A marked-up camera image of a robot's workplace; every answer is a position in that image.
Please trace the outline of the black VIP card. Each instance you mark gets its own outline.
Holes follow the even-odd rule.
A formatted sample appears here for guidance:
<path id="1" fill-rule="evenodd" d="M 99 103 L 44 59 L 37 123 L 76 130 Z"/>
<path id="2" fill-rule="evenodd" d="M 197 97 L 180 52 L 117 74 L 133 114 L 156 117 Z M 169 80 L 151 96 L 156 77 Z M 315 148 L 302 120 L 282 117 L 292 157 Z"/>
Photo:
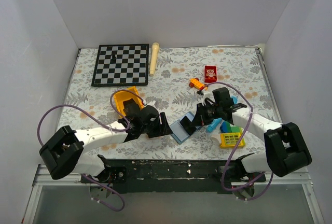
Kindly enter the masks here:
<path id="1" fill-rule="evenodd" d="M 195 126 L 191 125 L 191 121 L 187 116 L 183 117 L 183 119 L 180 121 L 180 124 L 189 136 L 194 134 L 195 131 L 197 130 Z"/>

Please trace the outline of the yellow plastic bin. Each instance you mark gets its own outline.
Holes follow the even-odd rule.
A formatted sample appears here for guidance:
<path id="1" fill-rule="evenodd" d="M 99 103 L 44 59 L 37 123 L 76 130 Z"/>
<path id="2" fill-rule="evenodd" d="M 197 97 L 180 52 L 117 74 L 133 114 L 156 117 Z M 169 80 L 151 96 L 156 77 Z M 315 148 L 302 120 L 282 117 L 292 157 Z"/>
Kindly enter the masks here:
<path id="1" fill-rule="evenodd" d="M 117 110 L 122 115 L 126 116 L 125 104 L 132 103 L 132 102 L 135 102 L 139 106 L 139 109 L 144 108 L 143 100 L 139 99 L 137 97 L 137 95 L 139 95 L 139 92 L 135 86 L 127 88 L 126 91 L 117 92 L 113 96 Z"/>

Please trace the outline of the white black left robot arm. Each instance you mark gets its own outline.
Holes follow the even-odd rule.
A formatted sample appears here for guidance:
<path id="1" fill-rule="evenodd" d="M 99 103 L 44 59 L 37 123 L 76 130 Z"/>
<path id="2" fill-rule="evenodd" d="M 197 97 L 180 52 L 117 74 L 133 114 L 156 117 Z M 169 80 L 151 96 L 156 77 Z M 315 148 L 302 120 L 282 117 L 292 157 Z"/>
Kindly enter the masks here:
<path id="1" fill-rule="evenodd" d="M 140 108 L 137 103 L 129 103 L 124 112 L 124 118 L 106 128 L 73 130 L 66 125 L 59 129 L 39 151 L 52 179 L 79 173 L 106 182 L 111 177 L 110 165 L 101 155 L 89 155 L 91 150 L 132 141 L 141 134 L 154 138 L 173 133 L 165 113 L 151 105 Z"/>

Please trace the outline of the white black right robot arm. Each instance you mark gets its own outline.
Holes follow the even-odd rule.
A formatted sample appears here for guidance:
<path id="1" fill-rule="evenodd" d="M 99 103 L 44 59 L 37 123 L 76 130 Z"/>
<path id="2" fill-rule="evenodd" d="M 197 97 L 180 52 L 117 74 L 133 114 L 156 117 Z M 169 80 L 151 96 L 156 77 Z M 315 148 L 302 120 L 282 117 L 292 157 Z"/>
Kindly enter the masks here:
<path id="1" fill-rule="evenodd" d="M 240 181 L 249 180 L 255 172 L 273 172 L 283 177 L 311 164 L 312 157 L 299 127 L 269 120 L 243 103 L 234 103 L 227 88 L 213 90 L 213 100 L 208 97 L 197 104 L 191 126 L 204 126 L 215 119 L 223 119 L 241 127 L 264 141 L 265 152 L 245 155 L 236 160 L 235 176 Z"/>

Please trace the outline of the cyan plastic marker tube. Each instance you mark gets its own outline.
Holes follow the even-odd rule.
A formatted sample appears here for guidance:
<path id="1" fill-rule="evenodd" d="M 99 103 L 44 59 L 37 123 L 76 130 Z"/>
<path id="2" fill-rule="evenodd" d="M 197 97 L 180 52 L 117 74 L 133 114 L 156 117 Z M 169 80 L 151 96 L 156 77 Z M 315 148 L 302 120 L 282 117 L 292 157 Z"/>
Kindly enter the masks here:
<path id="1" fill-rule="evenodd" d="M 209 124 L 209 125 L 207 126 L 206 131 L 207 131 L 208 133 L 213 132 L 221 122 L 222 122 L 222 119 L 221 119 L 221 118 L 214 119 L 214 120 L 212 121 L 212 123 Z"/>

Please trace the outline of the white curved toy piece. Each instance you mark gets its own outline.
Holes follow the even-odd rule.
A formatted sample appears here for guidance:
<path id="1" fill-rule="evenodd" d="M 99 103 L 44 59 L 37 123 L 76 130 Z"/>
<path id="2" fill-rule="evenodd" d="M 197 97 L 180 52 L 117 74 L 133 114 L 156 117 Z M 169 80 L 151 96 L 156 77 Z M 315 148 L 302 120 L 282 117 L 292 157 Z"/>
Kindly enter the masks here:
<path id="1" fill-rule="evenodd" d="M 212 139 L 213 141 L 218 142 L 219 144 L 222 143 L 221 136 L 220 136 L 219 133 L 218 133 L 218 134 L 212 134 L 212 135 L 211 135 L 211 139 Z"/>

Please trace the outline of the blue toy brick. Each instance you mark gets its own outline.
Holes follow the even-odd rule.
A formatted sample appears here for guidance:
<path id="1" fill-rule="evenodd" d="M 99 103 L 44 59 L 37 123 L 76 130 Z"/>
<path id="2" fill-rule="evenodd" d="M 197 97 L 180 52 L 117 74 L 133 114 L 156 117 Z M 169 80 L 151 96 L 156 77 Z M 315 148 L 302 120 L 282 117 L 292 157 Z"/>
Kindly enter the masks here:
<path id="1" fill-rule="evenodd" d="M 220 125 L 220 131 L 222 133 L 231 133 L 231 125 L 229 122 L 224 121 L 221 125 Z"/>

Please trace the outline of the green toy brick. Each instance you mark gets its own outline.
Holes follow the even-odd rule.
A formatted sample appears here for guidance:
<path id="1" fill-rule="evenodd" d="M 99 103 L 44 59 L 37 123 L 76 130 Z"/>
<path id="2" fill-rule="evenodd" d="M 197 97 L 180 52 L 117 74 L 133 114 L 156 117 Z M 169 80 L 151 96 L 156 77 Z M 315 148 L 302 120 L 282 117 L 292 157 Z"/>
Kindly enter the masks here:
<path id="1" fill-rule="evenodd" d="M 233 125 L 230 126 L 229 133 L 241 133 L 241 132 L 242 132 L 242 129 L 240 127 L 233 126 Z"/>

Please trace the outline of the yellow toy window brick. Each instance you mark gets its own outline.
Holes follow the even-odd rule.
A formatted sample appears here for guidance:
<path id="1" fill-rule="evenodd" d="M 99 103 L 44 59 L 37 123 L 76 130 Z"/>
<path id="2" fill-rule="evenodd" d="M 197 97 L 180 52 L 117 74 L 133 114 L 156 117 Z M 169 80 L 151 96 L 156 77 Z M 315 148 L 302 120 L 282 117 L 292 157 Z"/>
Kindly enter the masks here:
<path id="1" fill-rule="evenodd" d="M 241 132 L 221 133 L 220 134 L 220 148 L 234 148 L 241 136 Z"/>

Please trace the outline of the orange toy car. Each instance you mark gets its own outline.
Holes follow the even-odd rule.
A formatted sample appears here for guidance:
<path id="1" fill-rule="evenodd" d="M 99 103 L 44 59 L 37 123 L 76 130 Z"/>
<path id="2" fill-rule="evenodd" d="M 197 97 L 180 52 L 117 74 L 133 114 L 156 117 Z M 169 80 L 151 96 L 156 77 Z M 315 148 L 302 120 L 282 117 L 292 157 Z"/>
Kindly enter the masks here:
<path id="1" fill-rule="evenodd" d="M 207 90 L 208 87 L 203 84 L 198 78 L 190 78 L 189 87 L 196 88 L 197 90 Z"/>

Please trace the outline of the floral patterned table mat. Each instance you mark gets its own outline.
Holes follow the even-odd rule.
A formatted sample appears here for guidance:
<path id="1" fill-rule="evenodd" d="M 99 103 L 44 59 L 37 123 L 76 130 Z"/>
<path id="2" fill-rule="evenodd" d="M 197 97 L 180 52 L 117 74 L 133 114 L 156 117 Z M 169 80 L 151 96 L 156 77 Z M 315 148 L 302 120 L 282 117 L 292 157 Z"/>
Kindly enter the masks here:
<path id="1" fill-rule="evenodd" d="M 91 86 L 98 50 L 81 49 L 73 71 L 58 125 L 73 129 L 95 128 L 98 122 L 110 124 L 118 119 L 109 98 L 114 87 Z M 195 112 L 200 96 L 189 87 L 190 78 L 204 79 L 204 67 L 217 67 L 218 86 L 229 84 L 229 92 L 239 102 L 249 102 L 254 112 L 270 120 L 280 121 L 280 115 L 268 85 L 262 58 L 255 47 L 194 47 L 161 48 L 155 74 L 148 85 L 138 87 L 146 101 L 156 101 L 156 108 L 165 112 L 168 123 L 174 123 L 187 112 Z M 124 144 L 111 144 L 93 150 L 109 159 L 227 159 L 230 150 L 221 149 L 201 128 L 182 144 L 169 135 L 138 139 Z"/>

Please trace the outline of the red owl toy block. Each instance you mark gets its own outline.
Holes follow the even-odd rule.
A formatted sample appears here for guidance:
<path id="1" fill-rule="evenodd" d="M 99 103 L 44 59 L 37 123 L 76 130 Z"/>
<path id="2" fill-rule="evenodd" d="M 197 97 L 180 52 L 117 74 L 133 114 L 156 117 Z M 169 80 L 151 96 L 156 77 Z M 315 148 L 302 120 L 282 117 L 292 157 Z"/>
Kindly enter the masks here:
<path id="1" fill-rule="evenodd" d="M 217 67 L 206 65 L 204 67 L 204 82 L 213 83 L 217 82 Z"/>

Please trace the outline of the black white chessboard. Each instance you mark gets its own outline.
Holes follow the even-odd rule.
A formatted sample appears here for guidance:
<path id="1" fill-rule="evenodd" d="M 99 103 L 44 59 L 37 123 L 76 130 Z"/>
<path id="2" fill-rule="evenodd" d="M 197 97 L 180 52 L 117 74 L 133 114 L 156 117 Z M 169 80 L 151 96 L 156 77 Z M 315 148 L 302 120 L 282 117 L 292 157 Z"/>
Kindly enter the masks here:
<path id="1" fill-rule="evenodd" d="M 148 85 L 149 44 L 100 45 L 91 85 L 122 87 Z"/>

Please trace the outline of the cream wooden pestle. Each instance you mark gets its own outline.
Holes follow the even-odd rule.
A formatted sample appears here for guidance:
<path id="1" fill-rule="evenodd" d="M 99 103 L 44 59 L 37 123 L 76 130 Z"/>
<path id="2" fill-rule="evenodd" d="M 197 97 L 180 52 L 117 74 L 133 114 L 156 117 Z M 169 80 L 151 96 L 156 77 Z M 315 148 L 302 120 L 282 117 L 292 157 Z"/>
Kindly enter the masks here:
<path id="1" fill-rule="evenodd" d="M 159 44 L 153 43 L 151 47 L 151 60 L 150 60 L 150 68 L 149 68 L 149 75 L 153 76 L 156 70 L 156 62 L 159 52 Z"/>

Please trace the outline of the aluminium frame rail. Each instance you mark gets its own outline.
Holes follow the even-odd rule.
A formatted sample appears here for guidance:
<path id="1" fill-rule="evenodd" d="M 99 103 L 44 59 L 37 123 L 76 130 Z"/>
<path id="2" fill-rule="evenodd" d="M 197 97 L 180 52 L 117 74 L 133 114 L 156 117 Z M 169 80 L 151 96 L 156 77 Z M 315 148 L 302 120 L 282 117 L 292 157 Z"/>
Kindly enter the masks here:
<path id="1" fill-rule="evenodd" d="M 271 178 L 271 173 L 266 172 L 265 173 L 265 180 L 262 182 L 256 181 L 258 184 L 266 185 L 270 178 Z M 148 179 L 156 179 L 156 180 L 172 180 L 172 179 L 179 179 L 179 180 L 203 180 L 207 178 L 199 177 L 199 178 L 194 178 L 194 177 L 189 177 L 189 178 L 138 178 L 138 180 L 141 181 L 147 181 Z M 58 180 L 53 180 L 47 171 L 46 167 L 44 165 L 39 165 L 36 175 L 34 177 L 33 186 L 36 185 L 42 185 L 42 186 L 73 186 L 73 185 L 78 185 L 81 181 L 81 175 L 77 173 L 72 173 L 69 174 L 68 176 L 58 179 Z M 311 180 L 311 177 L 307 171 L 306 168 L 300 169 L 299 171 L 293 172 L 291 174 L 288 174 L 284 177 L 278 177 L 276 175 L 273 176 L 273 180 L 271 182 L 272 185 L 313 185 L 313 182 Z"/>

